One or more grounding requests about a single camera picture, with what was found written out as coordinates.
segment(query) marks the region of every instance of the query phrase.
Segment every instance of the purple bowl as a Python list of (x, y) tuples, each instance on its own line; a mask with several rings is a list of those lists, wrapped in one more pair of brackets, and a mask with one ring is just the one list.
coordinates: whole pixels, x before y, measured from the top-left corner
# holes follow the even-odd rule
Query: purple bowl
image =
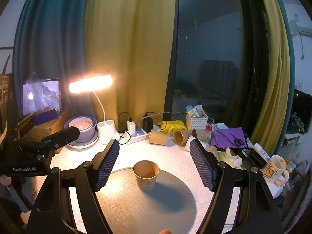
[(81, 118), (81, 117), (87, 117), (92, 119), (92, 128), (86, 130), (86, 131), (80, 131), (80, 136), (78, 137), (78, 139), (76, 140), (76, 142), (79, 143), (85, 143), (88, 142), (89, 140), (92, 139), (92, 137), (94, 136), (94, 133), (96, 131), (96, 118), (90, 117), (90, 116), (78, 116), (78, 117), (74, 117), (72, 119), (69, 119), (67, 122), (65, 122), (64, 124), (64, 128), (68, 128), (69, 123), (73, 120), (73, 119), (77, 119), (77, 118)]

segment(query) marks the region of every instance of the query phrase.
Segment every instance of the mug handle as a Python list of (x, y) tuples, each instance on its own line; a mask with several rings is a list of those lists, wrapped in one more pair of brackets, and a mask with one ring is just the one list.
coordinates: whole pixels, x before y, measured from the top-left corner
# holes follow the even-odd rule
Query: mug handle
[(287, 183), (288, 179), (289, 179), (289, 172), (287, 170), (285, 170), (283, 173), (284, 173), (284, 177), (285, 177), (284, 180), (277, 179), (277, 181), (275, 181), (275, 183), (279, 187), (284, 186)]

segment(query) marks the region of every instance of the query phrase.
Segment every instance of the teal curtain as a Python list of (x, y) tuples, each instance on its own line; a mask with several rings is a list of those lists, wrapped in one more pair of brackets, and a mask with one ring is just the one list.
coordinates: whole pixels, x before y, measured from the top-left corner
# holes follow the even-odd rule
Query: teal curtain
[(21, 89), (36, 72), (40, 79), (61, 79), (62, 99), (75, 116), (95, 116), (90, 93), (70, 94), (68, 84), (86, 76), (87, 0), (26, 0), (18, 22), (13, 74), (18, 109)]
[(280, 147), (282, 146), (282, 143), (284, 141), (284, 136), (286, 133), (288, 121), (291, 115), (291, 108), (292, 108), (292, 102), (294, 98), (294, 86), (295, 86), (295, 59), (294, 59), (294, 45), (292, 41), (292, 36), (291, 36), (291, 30), (289, 27), (288, 23), (288, 18), (286, 14), (286, 9), (283, 3), (283, 0), (277, 0), (279, 5), (280, 5), (280, 10), (283, 15), (283, 20), (286, 28), (286, 34), (287, 34), (287, 40), (288, 40), (288, 47), (289, 47), (289, 57), (290, 57), (290, 81), (289, 81), (289, 91), (288, 91), (288, 102), (287, 102), (287, 109), (286, 109), (286, 114), (285, 114), (285, 119), (283, 123), (283, 128), (280, 133), (280, 138), (278, 139), (278, 142), (275, 146), (274, 151), (271, 153), (272, 155), (278, 154)]

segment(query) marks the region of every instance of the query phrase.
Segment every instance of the lamp neck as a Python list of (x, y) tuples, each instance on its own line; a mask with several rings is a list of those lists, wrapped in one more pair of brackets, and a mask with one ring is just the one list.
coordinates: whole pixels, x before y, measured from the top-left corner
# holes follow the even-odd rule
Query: lamp neck
[(93, 91), (93, 93), (94, 93), (94, 95), (96, 96), (97, 100), (99, 101), (99, 104), (100, 104), (101, 107), (102, 107), (102, 110), (103, 110), (103, 121), (105, 121), (105, 111), (104, 111), (104, 107), (103, 107), (103, 105), (102, 105), (102, 103), (101, 103), (101, 101), (100, 101), (98, 95), (96, 94), (96, 92)]

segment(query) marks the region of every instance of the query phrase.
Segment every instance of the window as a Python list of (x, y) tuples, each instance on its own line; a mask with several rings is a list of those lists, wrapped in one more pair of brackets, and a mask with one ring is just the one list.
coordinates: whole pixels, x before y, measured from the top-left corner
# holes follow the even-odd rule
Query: window
[[(166, 98), (166, 110), (185, 112), (187, 105), (202, 105), (215, 122), (253, 129), (261, 110), (254, 113), (254, 103), (262, 106), (259, 91), (266, 90), (268, 66), (268, 59), (260, 58), (268, 56), (268, 40), (260, 36), (267, 28), (257, 3), (178, 0), (176, 63), (169, 72), (174, 71), (173, 97)], [(259, 89), (261, 68), (264, 85)], [(256, 117), (253, 125), (251, 117)]]

